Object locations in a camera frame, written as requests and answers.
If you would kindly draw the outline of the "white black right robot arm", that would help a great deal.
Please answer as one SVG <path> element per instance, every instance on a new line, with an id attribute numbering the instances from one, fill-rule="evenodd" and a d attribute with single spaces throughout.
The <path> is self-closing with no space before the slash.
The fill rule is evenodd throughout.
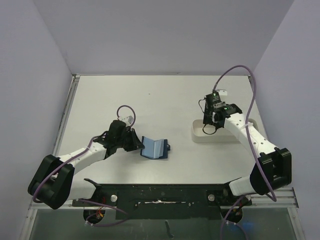
<path id="1" fill-rule="evenodd" d="M 273 195 L 275 190 L 291 184 L 292 154 L 287 148 L 280 149 L 269 142 L 236 104 L 222 101 L 218 91 L 206 95 L 204 100 L 203 124 L 228 130 L 255 161 L 250 175 L 231 181 L 222 192 L 227 204 L 235 204 L 241 195 Z"/>

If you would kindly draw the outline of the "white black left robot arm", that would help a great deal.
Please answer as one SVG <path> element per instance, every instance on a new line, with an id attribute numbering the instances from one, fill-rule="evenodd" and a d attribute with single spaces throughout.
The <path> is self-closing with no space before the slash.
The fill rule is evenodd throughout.
<path id="1" fill-rule="evenodd" d="M 74 175 L 107 159 L 118 149 L 132 152 L 144 148 L 134 128 L 123 121 L 114 120 L 107 131 L 92 137 L 87 146 L 61 156 L 45 156 L 27 192 L 32 196 L 33 202 L 44 203 L 54 210 L 68 200 L 77 199 L 84 199 L 95 206 L 102 199 L 102 193 L 97 189 L 99 185 L 90 179 L 73 183 Z"/>

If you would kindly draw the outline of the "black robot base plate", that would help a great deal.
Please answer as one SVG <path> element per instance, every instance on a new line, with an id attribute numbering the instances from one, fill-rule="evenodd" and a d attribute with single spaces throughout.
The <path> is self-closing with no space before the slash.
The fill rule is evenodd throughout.
<path id="1" fill-rule="evenodd" d="M 74 207 L 98 207 L 100 204 L 120 209 L 116 219 L 218 220 L 220 208 L 231 207 L 238 200 L 224 184 L 100 184 L 86 203 L 73 200 Z"/>

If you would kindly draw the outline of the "blue leather card holder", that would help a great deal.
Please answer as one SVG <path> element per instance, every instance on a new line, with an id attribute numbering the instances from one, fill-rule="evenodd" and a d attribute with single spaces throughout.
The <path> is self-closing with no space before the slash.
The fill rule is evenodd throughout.
<path id="1" fill-rule="evenodd" d="M 140 155 L 150 160 L 163 160 L 168 158 L 171 146 L 167 139 L 153 140 L 142 136 L 141 139 L 144 149 L 140 150 Z"/>

